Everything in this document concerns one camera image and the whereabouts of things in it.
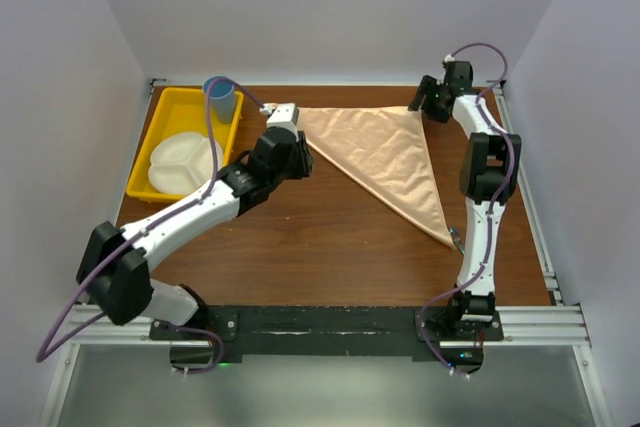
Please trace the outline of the peach cloth napkin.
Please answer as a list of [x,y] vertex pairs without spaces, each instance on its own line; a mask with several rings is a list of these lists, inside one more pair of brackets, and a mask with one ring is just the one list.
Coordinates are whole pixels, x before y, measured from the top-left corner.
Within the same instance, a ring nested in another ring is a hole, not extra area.
[[421,115],[402,106],[300,109],[307,143],[394,213],[454,246]]

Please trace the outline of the iridescent purple fork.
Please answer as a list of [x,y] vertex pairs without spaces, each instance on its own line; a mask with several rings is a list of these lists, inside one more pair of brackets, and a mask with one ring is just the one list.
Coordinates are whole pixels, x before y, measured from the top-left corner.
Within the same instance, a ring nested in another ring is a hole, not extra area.
[[459,250],[459,252],[462,255],[465,255],[464,241],[463,241],[463,239],[462,239],[462,237],[460,235],[460,232],[456,228],[451,227],[449,229],[449,233],[450,233],[450,237],[451,237],[454,245],[456,246],[456,248]]

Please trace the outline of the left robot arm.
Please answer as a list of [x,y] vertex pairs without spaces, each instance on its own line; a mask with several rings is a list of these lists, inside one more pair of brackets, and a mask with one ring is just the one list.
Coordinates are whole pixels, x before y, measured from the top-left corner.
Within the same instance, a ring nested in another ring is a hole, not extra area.
[[308,177],[312,165],[303,132],[268,128],[252,150],[189,196],[121,228],[96,227],[77,274],[80,287],[115,325],[145,316],[171,323],[185,339],[200,337],[207,327],[203,301],[151,272],[199,235],[265,202],[283,181]]

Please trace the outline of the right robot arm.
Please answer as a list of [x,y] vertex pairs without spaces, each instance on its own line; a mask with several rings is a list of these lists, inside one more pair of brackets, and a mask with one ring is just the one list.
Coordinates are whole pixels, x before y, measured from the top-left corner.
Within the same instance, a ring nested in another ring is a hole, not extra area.
[[506,204],[517,186],[522,139],[505,130],[489,111],[484,96],[472,86],[468,61],[443,61],[440,79],[424,76],[411,111],[441,123],[454,120],[467,146],[459,189],[466,205],[463,261],[454,288],[428,302],[418,314],[417,327],[431,342],[466,340],[492,326],[496,319],[494,265],[497,239]]

